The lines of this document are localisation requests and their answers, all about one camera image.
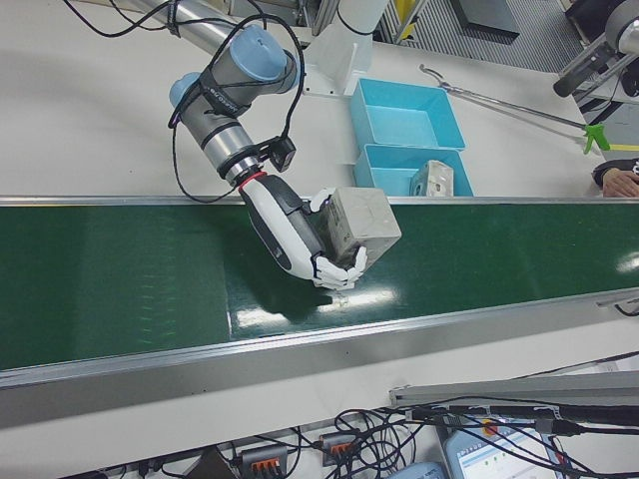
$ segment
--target blue tray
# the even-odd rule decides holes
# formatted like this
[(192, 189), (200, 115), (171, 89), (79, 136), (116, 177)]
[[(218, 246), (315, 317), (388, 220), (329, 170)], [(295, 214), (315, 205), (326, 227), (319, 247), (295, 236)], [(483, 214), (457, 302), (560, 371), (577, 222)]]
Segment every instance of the blue tray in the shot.
[(381, 188), (389, 197), (407, 197), (410, 179), (428, 160), (439, 160), (454, 169), (456, 197), (473, 196), (459, 152), (454, 149), (365, 145), (355, 164), (355, 184)]
[(441, 88), (360, 79), (350, 99), (359, 150), (398, 145), (463, 150), (465, 143)]

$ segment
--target green conveyor belt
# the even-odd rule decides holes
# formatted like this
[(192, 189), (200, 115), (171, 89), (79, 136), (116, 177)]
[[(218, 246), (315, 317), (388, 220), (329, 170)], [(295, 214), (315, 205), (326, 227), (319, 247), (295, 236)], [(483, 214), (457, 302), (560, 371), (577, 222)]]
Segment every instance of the green conveyor belt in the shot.
[(241, 206), (0, 208), (0, 369), (639, 286), (635, 205), (393, 209), (401, 241), (332, 292)]

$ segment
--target white robotic finger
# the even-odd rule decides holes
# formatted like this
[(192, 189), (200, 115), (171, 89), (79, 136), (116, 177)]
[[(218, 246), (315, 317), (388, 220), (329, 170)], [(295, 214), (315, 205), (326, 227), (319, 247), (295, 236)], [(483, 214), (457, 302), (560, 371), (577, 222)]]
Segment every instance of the white robotic finger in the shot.
[(320, 211), (328, 199), (335, 193), (335, 188), (324, 188), (311, 198), (309, 207), (313, 213)]
[(319, 256), (316, 259), (316, 266), (317, 274), (314, 279), (316, 286), (329, 289), (351, 289), (363, 274), (366, 266), (366, 248), (363, 246), (359, 248), (355, 255), (354, 266), (349, 269), (336, 266), (324, 256)]

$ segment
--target white pole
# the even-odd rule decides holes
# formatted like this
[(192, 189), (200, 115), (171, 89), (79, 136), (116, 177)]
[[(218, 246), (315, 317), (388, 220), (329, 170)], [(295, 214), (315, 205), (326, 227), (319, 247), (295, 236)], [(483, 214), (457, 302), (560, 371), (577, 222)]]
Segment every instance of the white pole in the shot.
[(328, 25), (305, 52), (307, 95), (351, 95), (370, 68), (371, 33), (389, 0), (340, 0)]

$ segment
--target gray block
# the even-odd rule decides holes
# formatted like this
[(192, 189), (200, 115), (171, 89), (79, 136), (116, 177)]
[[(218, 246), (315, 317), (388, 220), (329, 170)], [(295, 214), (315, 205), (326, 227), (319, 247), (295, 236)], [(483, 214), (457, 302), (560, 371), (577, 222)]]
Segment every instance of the gray block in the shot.
[(366, 269), (401, 238), (388, 198), (377, 188), (337, 188), (319, 214), (318, 232), (328, 258), (342, 267), (365, 246)]

